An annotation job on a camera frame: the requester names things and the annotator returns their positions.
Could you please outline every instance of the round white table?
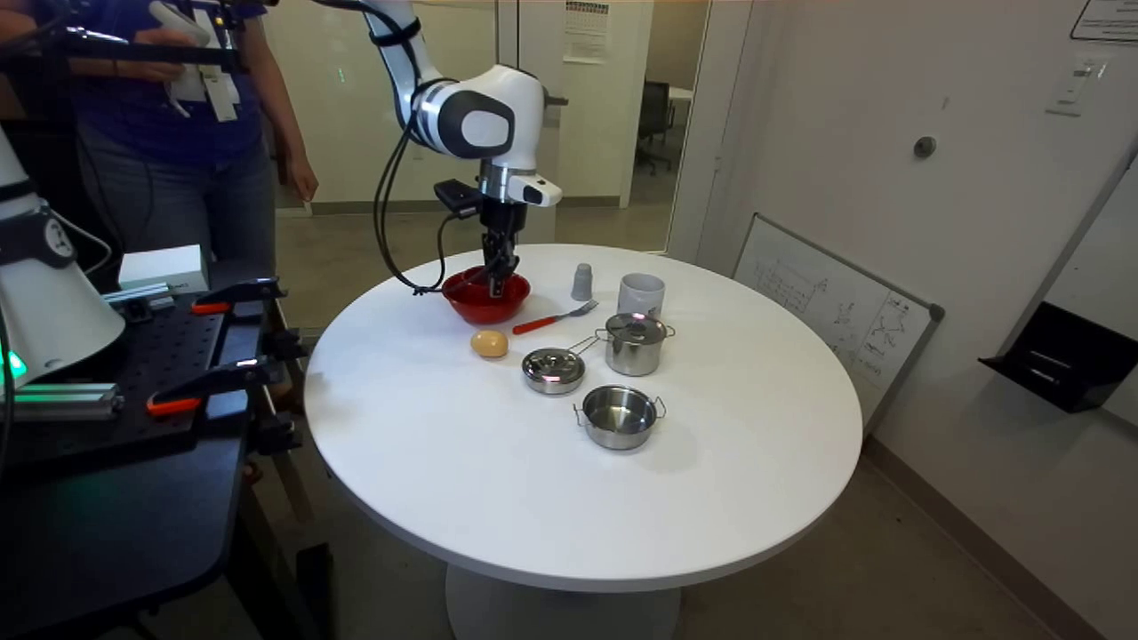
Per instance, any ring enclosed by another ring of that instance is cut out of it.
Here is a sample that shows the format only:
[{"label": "round white table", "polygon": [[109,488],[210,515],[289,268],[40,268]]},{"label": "round white table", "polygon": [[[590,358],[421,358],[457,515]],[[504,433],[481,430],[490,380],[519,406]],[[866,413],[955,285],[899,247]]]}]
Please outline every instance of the round white table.
[{"label": "round white table", "polygon": [[[449,273],[477,261],[449,255]],[[571,311],[578,262],[592,268],[597,311],[510,337],[490,363],[471,356],[477,329],[439,294],[413,294],[389,277],[333,318],[304,367],[317,453],[380,522],[465,568],[449,594],[461,579],[672,594],[776,556],[843,495],[860,457],[860,406],[807,324],[654,253],[519,247],[519,261],[528,299],[508,324]],[[534,396],[522,356],[603,329],[619,277],[631,272],[667,285],[662,319],[676,337],[662,367],[619,376],[592,345],[571,396]],[[413,283],[435,273],[436,262],[410,272]],[[571,406],[597,383],[666,401],[644,447],[603,453],[578,430]]]}]

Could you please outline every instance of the whiteboard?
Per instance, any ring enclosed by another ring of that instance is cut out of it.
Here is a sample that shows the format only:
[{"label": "whiteboard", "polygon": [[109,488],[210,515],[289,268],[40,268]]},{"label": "whiteboard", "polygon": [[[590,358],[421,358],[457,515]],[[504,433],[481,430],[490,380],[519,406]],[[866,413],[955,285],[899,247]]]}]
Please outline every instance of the whiteboard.
[{"label": "whiteboard", "polygon": [[846,367],[871,427],[941,311],[752,215],[737,283],[800,318]]}]

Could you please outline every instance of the chair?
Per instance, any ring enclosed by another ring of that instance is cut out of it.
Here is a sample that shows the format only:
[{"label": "chair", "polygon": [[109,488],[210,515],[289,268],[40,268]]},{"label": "chair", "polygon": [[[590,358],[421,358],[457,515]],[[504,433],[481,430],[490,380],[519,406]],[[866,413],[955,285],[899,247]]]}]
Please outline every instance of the chair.
[{"label": "chair", "polygon": [[637,163],[648,163],[654,175],[656,160],[667,160],[667,87],[644,82]]}]

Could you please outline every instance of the door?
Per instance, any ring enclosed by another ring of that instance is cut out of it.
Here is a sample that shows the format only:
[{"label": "door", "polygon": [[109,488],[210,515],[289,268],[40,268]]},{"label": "door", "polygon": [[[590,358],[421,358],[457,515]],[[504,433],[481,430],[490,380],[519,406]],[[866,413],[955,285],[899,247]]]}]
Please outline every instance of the door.
[{"label": "door", "polygon": [[[625,198],[651,0],[414,0],[413,11],[439,74],[468,80],[502,61],[568,101],[546,112],[539,175],[568,198]],[[317,203],[368,203],[399,121],[362,16],[277,3],[270,44],[320,170]],[[389,198],[435,203],[435,181],[471,175],[468,160],[410,146]]]}]

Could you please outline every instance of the green light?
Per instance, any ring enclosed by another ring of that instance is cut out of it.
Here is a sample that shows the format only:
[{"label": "green light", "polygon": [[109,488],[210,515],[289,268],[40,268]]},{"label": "green light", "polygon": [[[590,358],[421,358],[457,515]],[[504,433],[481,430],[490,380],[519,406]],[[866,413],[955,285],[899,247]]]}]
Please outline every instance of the green light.
[{"label": "green light", "polygon": [[7,351],[7,367],[11,367],[15,383],[29,376],[29,367],[17,351]]}]

